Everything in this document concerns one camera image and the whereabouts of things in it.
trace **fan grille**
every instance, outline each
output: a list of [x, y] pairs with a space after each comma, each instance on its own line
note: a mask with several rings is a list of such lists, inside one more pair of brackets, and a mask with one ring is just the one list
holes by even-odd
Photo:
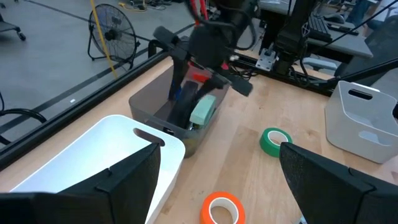
[[[111, 59], [125, 62], [134, 58], [136, 54], [136, 33], [126, 15], [109, 4], [99, 4], [95, 9], [104, 35], [105, 46]], [[105, 55], [93, 12], [90, 14], [89, 28], [92, 30], [92, 41], [97, 49]]]

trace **bin handle cutout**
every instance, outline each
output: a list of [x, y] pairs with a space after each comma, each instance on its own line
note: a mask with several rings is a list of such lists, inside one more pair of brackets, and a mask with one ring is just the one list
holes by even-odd
[[355, 89], [350, 89], [348, 91], [348, 94], [350, 94], [351, 96], [356, 96], [356, 97], [364, 99], [364, 100], [371, 100], [373, 98], [373, 96], [370, 95], [369, 93], [365, 93], [363, 91], [359, 91], [359, 90], [355, 90]]
[[162, 146], [162, 147], [165, 146], [164, 141], [161, 138], [154, 136], [153, 134], [150, 134], [150, 133], [143, 131], [139, 128], [134, 128], [132, 131], [136, 136], [138, 136], [146, 141], [149, 141], [151, 143], [159, 143], [160, 146]]
[[381, 146], [391, 146], [391, 142], [385, 138], [380, 138], [377, 134], [369, 131], [360, 131], [358, 134], [361, 138], [376, 143]]

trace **concrete floor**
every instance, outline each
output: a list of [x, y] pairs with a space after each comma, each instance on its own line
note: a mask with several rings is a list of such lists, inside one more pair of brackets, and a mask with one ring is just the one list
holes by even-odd
[[[35, 2], [82, 18], [88, 18], [91, 12], [89, 1], [36, 0]], [[114, 80], [112, 73], [104, 72], [109, 69], [106, 60], [92, 62], [87, 55], [89, 31], [86, 21], [28, 1], [21, 1], [19, 4], [13, 1], [5, 3], [7, 9], [0, 9], [4, 20], [20, 26], [27, 36], [26, 42], [21, 42], [13, 31], [0, 33], [0, 91], [6, 102], [6, 108], [39, 107], [40, 113], [46, 118], [52, 118]], [[118, 7], [117, 0], [96, 0], [95, 3], [108, 3]], [[147, 39], [153, 38], [152, 33], [157, 26], [165, 26], [177, 32], [193, 22], [183, 4], [173, 3], [164, 11], [121, 10], [131, 21], [136, 34]], [[264, 29], [258, 26], [259, 20], [254, 19], [253, 22], [257, 40], [252, 50], [258, 52]], [[192, 28], [187, 29], [179, 36], [189, 35], [191, 31]], [[140, 42], [141, 46], [137, 51], [147, 47], [146, 41], [140, 40]], [[251, 33], [247, 29], [238, 45], [245, 47], [250, 42]], [[91, 52], [93, 55], [101, 55], [95, 46], [92, 46]], [[146, 53], [136, 58], [134, 64], [137, 65], [145, 59], [147, 59]], [[122, 68], [117, 69], [119, 75], [124, 72]], [[333, 71], [329, 70], [321, 72], [333, 74]], [[389, 73], [375, 85], [381, 91], [398, 98], [398, 88], [396, 88], [398, 80], [395, 74], [395, 72]], [[83, 85], [78, 91], [73, 89], [82, 83], [87, 83], [87, 80], [93, 82]], [[49, 103], [49, 100], [56, 96], [61, 97], [54, 103]], [[39, 122], [33, 119], [28, 119], [11, 129], [4, 125], [15, 117], [17, 116], [0, 119], [0, 134], [10, 140], [21, 137], [39, 125]]]

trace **orange tape roll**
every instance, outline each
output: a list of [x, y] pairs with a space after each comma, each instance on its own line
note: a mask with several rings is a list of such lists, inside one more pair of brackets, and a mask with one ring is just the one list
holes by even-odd
[[200, 212], [201, 224], [217, 224], [211, 215], [211, 209], [214, 207], [223, 207], [227, 209], [234, 224], [244, 224], [245, 215], [242, 203], [237, 197], [228, 192], [214, 192], [207, 196]]

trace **gray plastic bin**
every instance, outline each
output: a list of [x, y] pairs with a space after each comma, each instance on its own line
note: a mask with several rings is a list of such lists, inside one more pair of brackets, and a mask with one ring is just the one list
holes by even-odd
[[[184, 79], [193, 81], [193, 74], [197, 72], [201, 75], [210, 77], [206, 70], [191, 67]], [[173, 67], [150, 82], [135, 95], [130, 97], [129, 104], [133, 119], [149, 125], [158, 130], [169, 128], [174, 132], [174, 136], [181, 139], [185, 145], [185, 158], [192, 156], [199, 144], [205, 137], [208, 128], [218, 114], [220, 104], [228, 91], [229, 85], [225, 85], [222, 90], [213, 90], [210, 94], [216, 97], [216, 110], [209, 123], [200, 129], [187, 130], [166, 122], [174, 102], [168, 100], [170, 84], [172, 82]]]
[[338, 82], [325, 108], [330, 143], [377, 163], [398, 155], [397, 100], [385, 93]]

